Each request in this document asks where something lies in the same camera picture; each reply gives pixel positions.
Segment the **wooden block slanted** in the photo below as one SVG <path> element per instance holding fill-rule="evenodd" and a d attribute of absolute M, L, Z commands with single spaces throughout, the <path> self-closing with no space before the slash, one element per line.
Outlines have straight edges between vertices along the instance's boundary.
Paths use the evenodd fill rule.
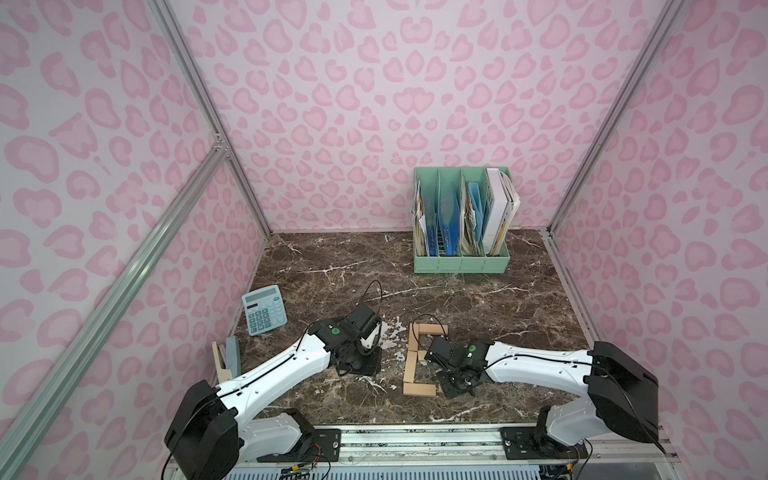
<path fill-rule="evenodd" d="M 434 384 L 404 382 L 403 394 L 406 396 L 435 397 L 437 387 Z"/>

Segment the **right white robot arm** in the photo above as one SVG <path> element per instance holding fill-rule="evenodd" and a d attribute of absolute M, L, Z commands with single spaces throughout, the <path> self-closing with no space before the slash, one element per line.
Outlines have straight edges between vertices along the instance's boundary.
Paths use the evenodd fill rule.
<path fill-rule="evenodd" d="M 477 339 L 457 346 L 432 341 L 425 359 L 439 367 L 438 382 L 448 398 L 486 383 L 520 383 L 569 393 L 571 402 L 543 408 L 534 441 L 571 447 L 613 432 L 639 443 L 659 441 L 659 383 L 645 367 L 610 342 L 591 349 L 552 351 Z"/>

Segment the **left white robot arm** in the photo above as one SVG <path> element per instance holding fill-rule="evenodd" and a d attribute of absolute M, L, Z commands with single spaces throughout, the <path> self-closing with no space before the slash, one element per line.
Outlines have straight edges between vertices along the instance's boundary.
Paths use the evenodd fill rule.
<path fill-rule="evenodd" d="M 314 462 L 339 458 L 341 433 L 318 429 L 296 409 L 263 418 L 276 399 L 329 368 L 373 376 L 381 368 L 382 318 L 358 304 L 346 316 L 318 320 L 290 347 L 216 386 L 205 380 L 185 393 L 165 435 L 170 457 L 187 479 L 223 479 L 239 463 Z"/>

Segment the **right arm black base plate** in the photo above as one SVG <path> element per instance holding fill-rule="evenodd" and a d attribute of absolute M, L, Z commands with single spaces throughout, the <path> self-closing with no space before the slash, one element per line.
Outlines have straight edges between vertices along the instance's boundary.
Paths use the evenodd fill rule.
<path fill-rule="evenodd" d="M 567 446 L 550 438 L 543 427 L 504 427 L 500 429 L 507 460 L 586 460 L 588 450 L 583 443 Z"/>

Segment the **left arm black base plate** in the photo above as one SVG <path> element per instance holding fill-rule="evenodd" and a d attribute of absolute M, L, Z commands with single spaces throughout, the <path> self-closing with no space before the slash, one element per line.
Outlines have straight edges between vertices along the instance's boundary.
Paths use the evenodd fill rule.
<path fill-rule="evenodd" d="M 337 462 L 340 455 L 342 431 L 337 428 L 315 428 L 303 434 L 297 444 L 283 454 L 269 454 L 257 459 L 258 463 L 302 463 L 315 458 Z"/>

